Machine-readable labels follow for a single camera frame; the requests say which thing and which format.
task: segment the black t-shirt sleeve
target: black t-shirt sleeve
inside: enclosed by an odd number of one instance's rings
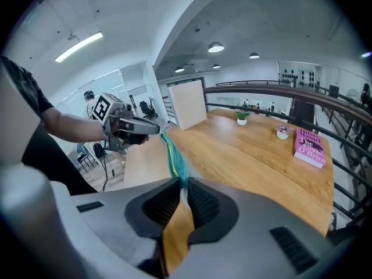
[[[37,101],[38,101],[38,105],[39,105],[39,111],[40,113],[46,111],[47,109],[50,109],[53,107],[53,104],[51,104],[49,102],[49,100],[45,97],[44,93],[41,91],[39,85],[37,84],[37,82],[35,81],[34,77],[32,76],[32,74],[27,71],[26,69],[24,69],[22,67],[23,71],[26,73],[27,77],[31,80],[35,90],[36,90],[36,93],[37,93]]]

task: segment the fluorescent light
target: fluorescent light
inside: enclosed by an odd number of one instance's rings
[[[366,58],[366,57],[369,57],[370,55],[372,55],[372,52],[368,52],[368,53],[364,53],[362,55],[363,58]]]
[[[182,67],[182,66],[177,66],[176,67],[176,70],[174,72],[182,72],[184,71],[185,69]]]
[[[114,90],[114,89],[116,89],[116,88],[119,88],[120,86],[123,86],[124,84],[121,84],[121,85],[118,85],[118,86],[116,86],[116,87],[113,87],[113,88],[111,88],[111,90]]]
[[[216,53],[222,51],[224,48],[225,47],[221,43],[215,41],[209,45],[208,52]]]
[[[83,41],[80,41],[78,44],[74,45],[72,48],[69,48],[66,52],[64,52],[62,55],[60,55],[56,62],[62,62],[65,60],[68,56],[70,56],[72,53],[75,53],[78,49],[81,49],[83,46],[90,44],[91,42],[103,37],[101,32],[98,32],[87,39],[84,39]]]
[[[260,56],[257,53],[253,52],[253,53],[251,53],[249,55],[249,58],[251,58],[251,59],[257,59],[257,58],[260,58]]]

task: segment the black chair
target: black chair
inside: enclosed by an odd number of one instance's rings
[[[95,168],[94,164],[91,163],[91,161],[89,160],[89,155],[90,153],[88,152],[88,150],[86,149],[86,147],[84,146],[84,144],[77,144],[77,147],[76,147],[76,152],[77,152],[77,161],[81,164],[81,166],[83,167],[83,169],[87,171],[87,169],[83,166],[82,164],[82,161],[85,162],[85,164],[90,167],[90,165],[85,161],[86,159],[88,159],[89,163],[92,165],[93,168]]]
[[[144,118],[151,120],[152,118],[157,118],[158,114],[155,112],[153,108],[149,108],[145,101],[141,101],[139,106],[142,112],[145,114]]]

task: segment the wooden table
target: wooden table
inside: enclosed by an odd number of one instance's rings
[[[268,196],[325,235],[334,190],[328,141],[321,139],[325,166],[318,169],[293,156],[294,134],[284,141],[278,139],[278,124],[282,122],[251,114],[245,126],[238,126],[233,110],[215,109],[207,120],[167,133],[205,180]],[[158,136],[131,147],[126,165],[125,187],[169,177]],[[180,204],[163,234],[169,273],[187,254],[186,239],[193,229],[191,212]]]

